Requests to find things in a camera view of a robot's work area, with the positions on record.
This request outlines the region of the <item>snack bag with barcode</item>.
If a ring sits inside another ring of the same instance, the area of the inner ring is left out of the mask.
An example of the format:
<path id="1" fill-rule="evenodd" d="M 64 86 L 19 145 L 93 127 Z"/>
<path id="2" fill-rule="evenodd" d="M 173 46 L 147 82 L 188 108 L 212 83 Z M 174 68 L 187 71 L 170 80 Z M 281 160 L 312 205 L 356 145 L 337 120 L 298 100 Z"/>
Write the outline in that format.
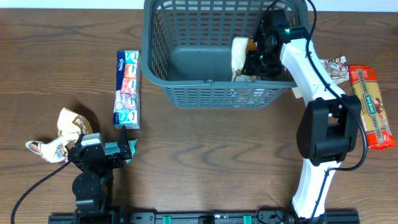
<path id="1" fill-rule="evenodd" d="M 253 82 L 257 76 L 242 74 L 242 69 L 249 50 L 257 50 L 257 44 L 248 37 L 235 37 L 231 46 L 232 82 Z"/>

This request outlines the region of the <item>red spaghetti package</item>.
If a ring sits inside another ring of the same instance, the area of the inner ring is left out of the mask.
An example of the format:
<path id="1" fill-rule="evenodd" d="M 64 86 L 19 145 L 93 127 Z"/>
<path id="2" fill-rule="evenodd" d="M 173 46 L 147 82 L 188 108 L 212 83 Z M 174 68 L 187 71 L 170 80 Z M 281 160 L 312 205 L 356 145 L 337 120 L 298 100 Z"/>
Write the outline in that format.
<path id="1" fill-rule="evenodd" d="M 354 94 L 361 101 L 361 121 L 368 147 L 377 150 L 395 147 L 375 71 L 369 66 L 351 65 L 349 78 Z"/>

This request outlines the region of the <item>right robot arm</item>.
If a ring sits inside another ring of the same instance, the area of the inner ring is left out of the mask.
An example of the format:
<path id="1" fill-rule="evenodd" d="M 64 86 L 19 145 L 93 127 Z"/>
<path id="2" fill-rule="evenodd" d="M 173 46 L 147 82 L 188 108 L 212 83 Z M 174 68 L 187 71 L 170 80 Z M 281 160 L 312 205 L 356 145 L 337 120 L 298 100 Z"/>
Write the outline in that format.
<path id="1" fill-rule="evenodd" d="M 241 74 L 268 78 L 286 69 L 301 91 L 306 109 L 296 139 L 303 157 L 300 182 L 282 223 L 359 223 L 354 210 L 325 210 L 333 175 L 353 171 L 342 167 L 347 153 L 356 144 L 361 102 L 348 96 L 328 75 L 315 52 L 312 30 L 292 26 L 283 9 L 268 9 L 254 34 L 257 47 L 246 54 Z"/>

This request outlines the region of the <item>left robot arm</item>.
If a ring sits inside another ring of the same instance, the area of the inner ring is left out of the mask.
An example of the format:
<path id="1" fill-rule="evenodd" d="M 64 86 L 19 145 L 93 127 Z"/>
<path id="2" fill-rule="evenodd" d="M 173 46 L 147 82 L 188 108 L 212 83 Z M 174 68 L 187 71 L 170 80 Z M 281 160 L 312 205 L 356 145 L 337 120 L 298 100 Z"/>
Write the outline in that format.
<path id="1" fill-rule="evenodd" d="M 100 133 L 80 134 L 68 153 L 68 161 L 75 164 L 82 173 L 72 184 L 76 197 L 75 223 L 126 223 L 122 207 L 112 205 L 113 170 L 122 168 L 132 159 L 123 126 L 115 151 L 107 152 Z"/>

